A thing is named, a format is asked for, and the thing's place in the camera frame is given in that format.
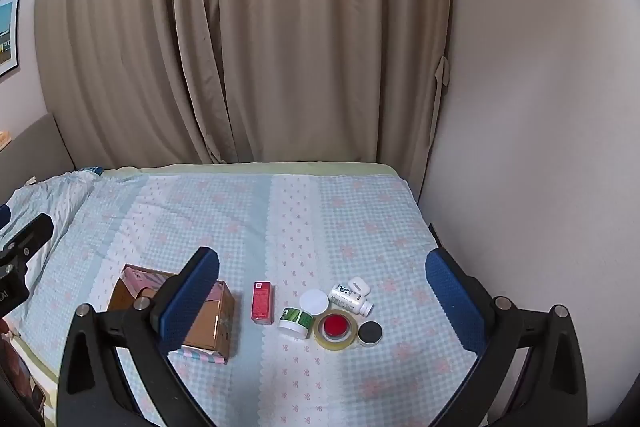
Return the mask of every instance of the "beige curtain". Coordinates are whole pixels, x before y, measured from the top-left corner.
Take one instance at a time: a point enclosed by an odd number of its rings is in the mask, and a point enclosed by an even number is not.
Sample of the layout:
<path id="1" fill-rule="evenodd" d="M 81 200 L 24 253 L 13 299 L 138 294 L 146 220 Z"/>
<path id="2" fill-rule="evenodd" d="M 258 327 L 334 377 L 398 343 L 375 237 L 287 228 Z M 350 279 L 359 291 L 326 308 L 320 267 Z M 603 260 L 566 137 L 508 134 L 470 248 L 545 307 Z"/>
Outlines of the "beige curtain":
<path id="1" fill-rule="evenodd" d="M 366 161 L 418 195 L 449 0 L 36 0 L 77 164 Z"/>

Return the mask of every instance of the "white bottle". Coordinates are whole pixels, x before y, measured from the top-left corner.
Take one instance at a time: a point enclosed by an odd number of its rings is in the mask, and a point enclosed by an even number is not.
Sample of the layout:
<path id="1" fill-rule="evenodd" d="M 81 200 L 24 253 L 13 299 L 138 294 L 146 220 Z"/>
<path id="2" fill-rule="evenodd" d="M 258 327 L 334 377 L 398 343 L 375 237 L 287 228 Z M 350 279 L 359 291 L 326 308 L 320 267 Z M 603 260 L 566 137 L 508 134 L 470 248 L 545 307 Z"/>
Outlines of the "white bottle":
<path id="1" fill-rule="evenodd" d="M 369 315 L 373 308 L 372 303 L 344 284 L 337 284 L 331 288 L 329 300 L 340 306 L 340 308 L 344 308 L 351 313 L 359 313 L 365 317 Z"/>

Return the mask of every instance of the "tape roll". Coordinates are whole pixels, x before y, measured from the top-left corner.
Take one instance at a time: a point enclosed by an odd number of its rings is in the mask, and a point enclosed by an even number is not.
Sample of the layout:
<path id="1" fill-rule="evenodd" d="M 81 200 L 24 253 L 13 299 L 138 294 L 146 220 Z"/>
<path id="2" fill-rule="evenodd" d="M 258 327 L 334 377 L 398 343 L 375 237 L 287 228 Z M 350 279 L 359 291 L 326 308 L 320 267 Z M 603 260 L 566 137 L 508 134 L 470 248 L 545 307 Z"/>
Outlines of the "tape roll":
<path id="1" fill-rule="evenodd" d="M 341 315 L 347 321 L 349 321 L 349 331 L 348 333 L 342 337 L 341 339 L 331 340 L 324 334 L 324 319 L 329 315 Z M 320 344 L 324 349 L 328 349 L 329 351 L 341 351 L 351 346 L 353 341 L 356 339 L 358 334 L 358 323 L 356 319 L 353 318 L 353 315 L 348 312 L 343 312 L 342 310 L 327 310 L 319 317 L 316 317 L 316 321 L 314 322 L 314 337 L 316 338 L 316 342 Z"/>

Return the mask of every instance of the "white wall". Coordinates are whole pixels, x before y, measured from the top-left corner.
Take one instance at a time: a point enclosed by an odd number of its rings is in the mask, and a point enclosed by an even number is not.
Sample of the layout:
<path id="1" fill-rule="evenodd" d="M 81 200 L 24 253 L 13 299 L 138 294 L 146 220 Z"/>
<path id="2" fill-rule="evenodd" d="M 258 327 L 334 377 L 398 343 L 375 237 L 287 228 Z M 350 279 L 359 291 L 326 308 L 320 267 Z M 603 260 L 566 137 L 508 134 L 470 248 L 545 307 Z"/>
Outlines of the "white wall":
<path id="1" fill-rule="evenodd" d="M 46 114 L 33 30 L 34 0 L 18 5 L 18 67 L 0 76 L 0 130 L 17 136 Z"/>
<path id="2" fill-rule="evenodd" d="M 574 318 L 590 420 L 640 371 L 640 0 L 454 0 L 422 211 L 493 295 Z"/>

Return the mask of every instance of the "headboard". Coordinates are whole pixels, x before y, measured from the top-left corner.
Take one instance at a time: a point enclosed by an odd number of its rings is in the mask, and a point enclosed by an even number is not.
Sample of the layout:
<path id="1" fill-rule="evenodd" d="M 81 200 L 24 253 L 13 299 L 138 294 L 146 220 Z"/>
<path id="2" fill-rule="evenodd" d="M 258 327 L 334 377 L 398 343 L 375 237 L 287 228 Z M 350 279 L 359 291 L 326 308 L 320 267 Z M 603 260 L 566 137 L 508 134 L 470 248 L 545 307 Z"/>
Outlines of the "headboard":
<path id="1" fill-rule="evenodd" d="M 73 170 L 56 121 L 46 114 L 0 151 L 0 204 L 34 176 L 41 182 Z"/>

